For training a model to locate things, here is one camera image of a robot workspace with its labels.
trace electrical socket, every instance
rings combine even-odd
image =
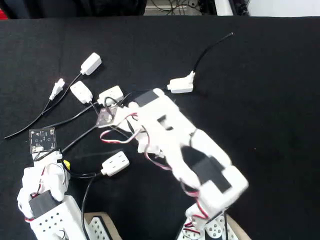
[[[129,160],[123,151],[119,151],[102,163],[101,173],[109,177],[129,166]]]
[[[108,90],[105,90],[104,92],[99,94],[99,98],[97,100],[97,102],[100,105],[103,105],[105,107],[105,98],[106,97],[110,97],[113,98],[114,100],[116,100],[117,102],[121,101],[122,99],[124,99],[124,94],[121,91],[120,87],[118,85],[109,88]],[[106,100],[106,105],[110,106],[112,104],[114,104],[114,101],[112,99],[108,98]]]

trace white robotic arm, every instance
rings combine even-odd
[[[152,149],[159,149],[175,178],[196,189],[190,194],[196,197],[196,203],[185,215],[189,227],[202,235],[205,225],[238,199],[248,187],[248,181],[232,165],[229,156],[204,131],[197,129],[162,90],[156,88],[143,94],[129,104],[129,109],[136,113],[139,124],[147,131],[148,136],[136,137],[139,149],[146,143]],[[195,159],[195,164],[188,166],[183,147],[203,153],[204,158]]]

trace white plug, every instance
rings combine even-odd
[[[49,99],[52,101],[62,90],[63,86],[65,85],[65,81],[60,78],[53,86],[52,93]]]
[[[101,173],[109,177],[129,166],[129,160],[123,151],[119,151],[102,163]]]
[[[70,90],[81,103],[88,104],[92,101],[93,95],[82,81],[77,81],[70,87]]]
[[[102,63],[101,58],[98,54],[93,52],[81,65],[80,73],[82,75],[90,75],[92,74],[97,67]]]
[[[173,94],[192,92],[195,74],[194,71],[191,71],[188,76],[171,79],[169,85],[167,85],[168,90],[171,90]]]
[[[114,100],[116,100],[117,102],[119,102],[122,99],[124,99],[124,94],[121,91],[120,87],[118,85],[116,85],[116,86],[114,86],[112,88],[109,88],[108,90],[105,90],[104,92],[100,93],[97,102],[100,105],[103,105],[105,107],[105,99],[106,99],[106,97],[111,97]],[[110,106],[110,105],[112,105],[114,103],[115,102],[110,98],[108,98],[106,100],[106,105],[107,106]]]

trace circuit board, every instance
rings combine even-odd
[[[56,129],[43,128],[29,130],[31,154],[47,152],[57,147]]]

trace black table surface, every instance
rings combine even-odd
[[[94,96],[163,87],[186,76],[201,51],[235,35],[201,61],[193,93],[169,94],[207,132],[249,181],[228,213],[252,239],[317,235],[319,207],[320,18],[111,17],[0,21],[0,124],[4,137],[24,127],[48,101],[53,83],[67,83],[92,53],[103,61],[81,77]],[[59,122],[85,106],[69,93],[33,128]],[[56,128],[66,146],[95,124],[93,110]],[[74,171],[96,171],[119,145],[95,130],[64,158]],[[172,174],[122,145],[127,170],[97,181],[87,212],[107,212],[128,239],[174,239],[194,202]],[[1,239],[35,239],[17,207],[24,168],[32,165],[28,131],[0,142]],[[87,181],[73,179],[81,203]]]

